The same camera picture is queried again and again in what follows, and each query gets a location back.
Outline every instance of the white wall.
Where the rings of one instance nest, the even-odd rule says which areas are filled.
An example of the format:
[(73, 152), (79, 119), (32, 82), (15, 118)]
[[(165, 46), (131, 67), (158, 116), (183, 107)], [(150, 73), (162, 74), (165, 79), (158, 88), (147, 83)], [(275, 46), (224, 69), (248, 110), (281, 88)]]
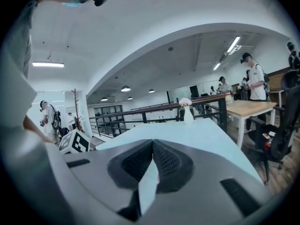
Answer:
[(200, 83), (216, 81), (219, 80), (220, 76), (225, 76), (225, 71), (222, 68), (219, 68), (216, 71), (199, 69), (195, 72), (189, 71), (186, 73), (182, 73), (181, 75), (172, 74), (143, 85), (139, 90), (132, 91), (131, 96), (134, 99), (141, 98), (148, 94), (149, 89), (154, 89), (155, 92), (172, 91), (178, 88), (184, 88), (198, 85)]
[[(289, 51), (284, 39), (267, 36), (256, 48), (250, 52), (254, 59), (261, 65), (265, 73), (272, 73), (289, 67)], [(241, 64), (239, 58), (226, 67), (226, 80), (230, 84), (240, 83), (246, 77), (249, 68)]]
[(86, 84), (84, 82), (78, 82), (74, 80), (57, 79), (55, 77), (48, 76), (48, 79), (30, 78), (29, 70), (29, 84), (36, 91), (48, 91), (48, 90), (85, 90)]

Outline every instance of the wooden floor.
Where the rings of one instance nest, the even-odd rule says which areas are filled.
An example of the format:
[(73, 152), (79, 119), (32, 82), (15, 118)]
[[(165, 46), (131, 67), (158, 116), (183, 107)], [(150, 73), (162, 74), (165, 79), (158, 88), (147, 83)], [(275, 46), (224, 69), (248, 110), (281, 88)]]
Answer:
[[(276, 116), (275, 126), (279, 126), (279, 116)], [(236, 142), (238, 138), (238, 129), (235, 126), (235, 122), (228, 120), (228, 135)], [(254, 149), (254, 142), (248, 137), (247, 134), (244, 135), (242, 151), (253, 163), (254, 168), (258, 172), (259, 176), (263, 181), (266, 180), (265, 169), (263, 162), (260, 164), (254, 163), (254, 158), (249, 152), (249, 148)], [(299, 174), (300, 169), (300, 131), (295, 135), (292, 143), (292, 151), (290, 154), (286, 155), (283, 159), (283, 168), (278, 169), (278, 164), (269, 161), (270, 168), (270, 180), (269, 189), (273, 194), (276, 194), (289, 186), (292, 185), (294, 179)]]

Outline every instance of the black backpack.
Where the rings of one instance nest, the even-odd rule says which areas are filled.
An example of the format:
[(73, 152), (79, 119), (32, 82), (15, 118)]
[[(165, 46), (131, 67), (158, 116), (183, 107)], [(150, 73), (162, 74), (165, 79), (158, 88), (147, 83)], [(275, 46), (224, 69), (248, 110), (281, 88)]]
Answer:
[(60, 111), (55, 111), (52, 104), (50, 104), (50, 105), (54, 110), (54, 116), (53, 116), (53, 121), (52, 121), (51, 125), (54, 129), (58, 130), (61, 128)]
[(267, 93), (270, 92), (270, 85), (269, 85), (269, 81), (270, 81), (270, 78), (269, 78), (269, 75), (266, 74), (262, 68), (262, 72), (263, 72), (263, 79), (264, 79), (264, 89)]
[(300, 68), (300, 52), (298, 52), (298, 56), (297, 56), (297, 52), (296, 52), (296, 56), (293, 56), (292, 54), (290, 54), (291, 58), (292, 58), (292, 67), (293, 69), (299, 69)]

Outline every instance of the ceiling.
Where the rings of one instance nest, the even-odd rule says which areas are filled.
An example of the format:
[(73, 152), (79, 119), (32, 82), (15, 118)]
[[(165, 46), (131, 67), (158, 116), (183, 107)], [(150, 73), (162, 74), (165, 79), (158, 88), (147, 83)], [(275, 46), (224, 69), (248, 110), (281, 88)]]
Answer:
[[(129, 86), (131, 90), (136, 90), (172, 74), (183, 74), (193, 70), (213, 70), (237, 35), (241, 36), (238, 44), (247, 46), (256, 46), (265, 36), (248, 31), (227, 30), (197, 34), (173, 41), (126, 65), (107, 79), (87, 99), (87, 102), (88, 104), (99, 102), (104, 96), (111, 96), (108, 102), (113, 102), (116, 96), (125, 101), (130, 93), (120, 91), (124, 85)], [(236, 63), (243, 52), (238, 51), (229, 55), (218, 69), (223, 69), (232, 62)]]
[[(111, 37), (114, 29), (132, 14), (143, 13), (162, 1), (164, 0), (108, 0), (101, 7), (94, 6), (92, 0), (85, 4), (79, 4), (77, 7), (64, 6), (53, 1), (42, 2), (33, 16), (32, 61), (63, 62), (65, 67), (64, 69), (31, 67), (29, 80), (57, 78), (86, 83), (94, 75), (95, 69), (101, 67), (107, 59), (105, 55), (101, 56), (101, 54), (106, 53), (105, 49), (108, 45), (118, 42), (117, 37)], [(169, 72), (169, 65), (166, 63), (170, 63), (170, 61), (172, 61), (173, 72), (181, 71), (182, 63), (187, 66), (193, 63), (193, 58), (189, 56), (189, 60), (187, 60), (185, 54), (193, 53), (189, 48), (193, 46), (194, 41), (186, 40), (185, 44), (174, 50), (180, 51), (175, 56), (175, 52), (168, 56), (161, 56), (158, 53), (156, 58), (151, 58), (149, 63), (154, 65), (149, 73)], [(215, 49), (214, 53), (219, 55), (218, 48)], [(206, 54), (204, 48), (201, 52), (203, 53), (201, 56), (203, 66), (205, 62), (208, 63), (208, 66), (213, 54)], [(158, 61), (160, 57), (168, 62)], [(126, 69), (128, 76), (130, 76), (130, 67), (134, 68), (135, 62)], [(144, 66), (143, 70), (147, 69), (149, 65), (145, 63)], [(141, 78), (136, 84), (143, 82), (145, 79)]]

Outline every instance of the arched ceiling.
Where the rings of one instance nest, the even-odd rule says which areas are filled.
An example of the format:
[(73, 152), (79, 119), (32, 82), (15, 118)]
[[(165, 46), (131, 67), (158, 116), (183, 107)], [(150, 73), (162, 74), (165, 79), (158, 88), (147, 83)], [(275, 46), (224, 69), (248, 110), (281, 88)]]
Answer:
[(46, 1), (34, 13), (32, 60), (64, 62), (65, 67), (31, 67), (29, 80), (79, 82), (85, 84), (90, 95), (127, 64), (180, 38), (217, 30), (288, 37), (283, 24), (268, 13), (273, 3), (274, 0), (108, 0), (101, 7), (92, 1), (67, 7)]

